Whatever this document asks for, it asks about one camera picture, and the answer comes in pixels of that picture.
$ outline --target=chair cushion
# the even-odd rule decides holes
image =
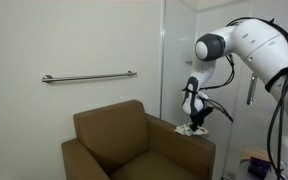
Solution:
[[[106,173],[148,149],[143,104],[128,101],[74,115],[77,138]]]
[[[191,172],[161,154],[148,151],[127,163],[113,174],[111,180],[198,180]]]

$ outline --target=cloth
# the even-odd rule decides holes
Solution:
[[[176,126],[176,129],[174,131],[178,132],[182,135],[186,135],[186,136],[192,136],[192,135],[201,136],[201,135],[207,135],[208,134],[208,130],[203,128],[203,127],[200,127],[200,126],[197,126],[198,129],[194,132],[190,128],[191,124],[192,123],[187,123],[187,124],[184,124],[182,126]]]

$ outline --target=chair backrest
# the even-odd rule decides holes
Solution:
[[[74,115],[77,138],[106,173],[148,149],[143,104],[133,100]]]

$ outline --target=brown armchair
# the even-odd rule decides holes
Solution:
[[[128,101],[74,115],[77,139],[62,144],[68,180],[210,180],[215,145]]]

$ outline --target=metal towel bar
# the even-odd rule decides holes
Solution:
[[[111,78],[111,77],[120,77],[120,76],[134,76],[137,73],[128,71],[127,73],[122,74],[106,74],[106,75],[95,75],[95,76],[76,76],[76,77],[62,77],[62,78],[53,78],[51,75],[45,75],[42,79],[42,82],[51,83],[54,81],[74,81],[82,79],[99,79],[99,78]]]

